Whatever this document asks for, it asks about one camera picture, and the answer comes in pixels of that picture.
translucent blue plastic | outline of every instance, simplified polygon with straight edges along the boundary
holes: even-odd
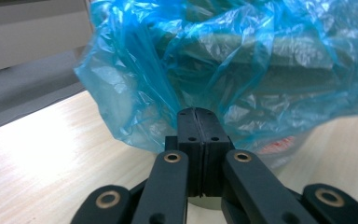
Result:
[[[162,151],[191,106],[250,150],[358,115],[358,0],[103,0],[91,17],[75,71],[129,145]]]

trash bag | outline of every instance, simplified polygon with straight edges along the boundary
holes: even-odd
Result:
[[[90,14],[75,71],[129,145],[163,151],[192,106],[252,151],[358,115],[356,0],[100,0]]]

plastic bag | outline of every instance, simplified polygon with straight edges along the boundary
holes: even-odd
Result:
[[[103,0],[91,19],[75,71],[129,145],[162,151],[191,106],[248,150],[358,114],[358,1]]]

crumpled plastic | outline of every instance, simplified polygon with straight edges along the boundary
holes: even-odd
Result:
[[[192,106],[248,150],[358,115],[356,0],[100,0],[90,12],[75,71],[129,145],[164,150]]]

wooden table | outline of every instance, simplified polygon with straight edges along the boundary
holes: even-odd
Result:
[[[115,140],[87,92],[0,128],[0,223],[69,223],[98,187],[128,189],[156,155]],[[358,200],[358,118],[317,128],[280,172],[291,189],[323,182]],[[188,207],[187,223],[225,223],[220,211]]]

